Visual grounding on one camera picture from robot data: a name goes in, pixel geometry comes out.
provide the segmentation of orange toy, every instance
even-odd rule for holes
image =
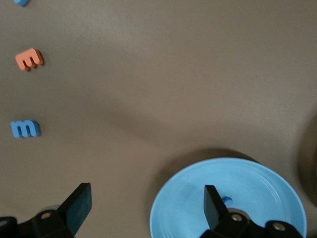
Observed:
[[[38,64],[44,64],[41,53],[34,48],[19,53],[15,56],[15,60],[20,69],[25,71],[29,71],[30,67],[35,67]]]

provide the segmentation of black metal bracket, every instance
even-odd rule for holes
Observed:
[[[14,217],[0,217],[0,238],[74,238],[91,207],[91,185],[81,183],[57,210],[21,224]]]
[[[210,230],[200,238],[303,238],[289,223],[268,221],[263,228],[240,213],[229,212],[212,185],[205,186],[204,212]]]

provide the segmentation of blue letter m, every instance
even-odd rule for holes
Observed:
[[[16,120],[11,122],[15,138],[40,135],[40,126],[36,120]]]

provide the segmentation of round blue dish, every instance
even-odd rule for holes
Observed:
[[[285,179],[252,161],[217,158],[184,168],[162,187],[151,210],[152,238],[199,238],[209,229],[205,184],[214,185],[221,197],[232,199],[229,208],[245,211],[259,226],[284,221],[306,237],[305,210]]]

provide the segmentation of plate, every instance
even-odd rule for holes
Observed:
[[[284,221],[306,237],[305,210],[285,179],[256,162],[216,158],[184,168],[162,187],[151,210],[152,238],[199,238],[209,229],[205,184],[214,185],[221,197],[231,198],[227,206],[245,211],[259,226],[269,220]]]

